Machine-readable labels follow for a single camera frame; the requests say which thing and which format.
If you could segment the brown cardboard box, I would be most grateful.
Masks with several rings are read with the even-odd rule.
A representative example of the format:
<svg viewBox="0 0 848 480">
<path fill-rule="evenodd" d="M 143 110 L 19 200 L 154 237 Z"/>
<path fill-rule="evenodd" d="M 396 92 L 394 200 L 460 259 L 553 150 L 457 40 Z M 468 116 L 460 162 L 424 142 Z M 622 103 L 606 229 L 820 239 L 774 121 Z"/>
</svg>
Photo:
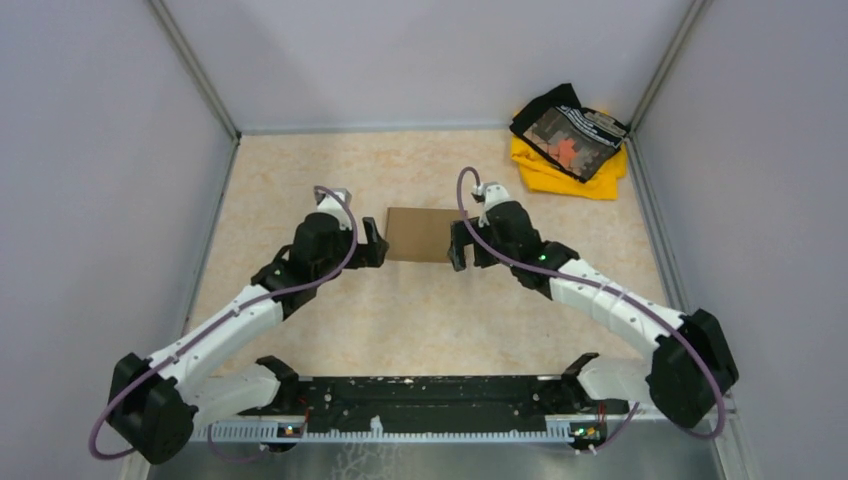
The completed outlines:
<svg viewBox="0 0 848 480">
<path fill-rule="evenodd" d="M 451 226 L 460 220 L 455 209 L 389 207 L 386 259 L 415 263 L 449 263 Z"/>
</svg>

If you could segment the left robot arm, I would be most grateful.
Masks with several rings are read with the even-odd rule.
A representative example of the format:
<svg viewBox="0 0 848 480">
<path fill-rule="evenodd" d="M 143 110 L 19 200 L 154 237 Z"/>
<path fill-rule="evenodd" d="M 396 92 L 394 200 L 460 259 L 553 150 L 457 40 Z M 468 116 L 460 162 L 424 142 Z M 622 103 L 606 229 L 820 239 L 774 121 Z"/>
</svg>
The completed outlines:
<svg viewBox="0 0 848 480">
<path fill-rule="evenodd" d="M 213 372 L 267 330 L 282 324 L 342 269 L 378 268 L 389 250 L 376 222 L 311 213 L 294 240 L 254 274 L 215 317 L 142 358 L 130 353 L 113 371 L 107 423 L 149 463 L 172 459 L 196 430 L 252 409 L 292 411 L 299 376 L 266 356 L 225 377 Z"/>
</svg>

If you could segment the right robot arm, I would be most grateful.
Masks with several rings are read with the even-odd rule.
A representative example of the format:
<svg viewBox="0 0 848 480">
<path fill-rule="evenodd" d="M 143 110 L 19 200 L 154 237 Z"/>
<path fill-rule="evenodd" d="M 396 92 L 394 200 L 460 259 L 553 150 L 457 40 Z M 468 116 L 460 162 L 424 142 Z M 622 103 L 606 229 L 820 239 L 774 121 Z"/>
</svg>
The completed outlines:
<svg viewBox="0 0 848 480">
<path fill-rule="evenodd" d="M 574 308 L 638 352 L 636 358 L 586 353 L 564 372 L 563 398 L 576 412 L 600 401 L 654 406 L 680 428 L 692 429 L 709 413 L 725 421 L 725 394 L 739 372 L 717 318 L 704 309 L 686 314 L 647 300 L 602 274 L 573 249 L 545 241 L 516 201 L 481 218 L 450 225 L 453 268 L 507 266 L 519 284 Z"/>
</svg>

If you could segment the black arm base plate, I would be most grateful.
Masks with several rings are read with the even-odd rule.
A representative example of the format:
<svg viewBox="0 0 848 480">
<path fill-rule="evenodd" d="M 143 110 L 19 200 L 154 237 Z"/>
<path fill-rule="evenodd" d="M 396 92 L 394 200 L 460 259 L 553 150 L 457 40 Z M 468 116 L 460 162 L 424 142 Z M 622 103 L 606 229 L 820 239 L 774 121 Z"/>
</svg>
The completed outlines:
<svg viewBox="0 0 848 480">
<path fill-rule="evenodd" d="M 557 415 L 625 414 L 624 400 L 592 400 L 570 377 L 538 375 L 314 377 L 287 383 L 248 416 L 304 416 L 310 433 L 541 432 Z"/>
</svg>

